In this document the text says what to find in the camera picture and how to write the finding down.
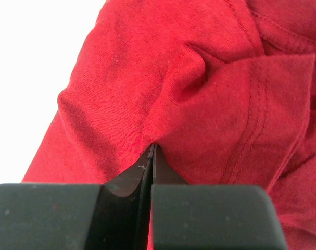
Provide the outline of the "dark red t shirt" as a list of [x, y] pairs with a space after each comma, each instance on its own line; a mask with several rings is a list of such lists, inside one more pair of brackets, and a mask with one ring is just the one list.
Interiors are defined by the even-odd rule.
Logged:
[[23, 181], [105, 183], [154, 143], [316, 249], [316, 1], [107, 1]]

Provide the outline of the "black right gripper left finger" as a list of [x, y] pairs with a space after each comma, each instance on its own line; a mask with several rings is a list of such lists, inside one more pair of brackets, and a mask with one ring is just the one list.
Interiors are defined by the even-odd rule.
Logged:
[[0, 249], [146, 249], [155, 148], [99, 184], [0, 184]]

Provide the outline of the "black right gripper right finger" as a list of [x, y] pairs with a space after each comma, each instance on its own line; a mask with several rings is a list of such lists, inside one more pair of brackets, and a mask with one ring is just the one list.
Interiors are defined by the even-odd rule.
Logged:
[[190, 185], [159, 146], [151, 188], [154, 249], [287, 249], [272, 200], [253, 185]]

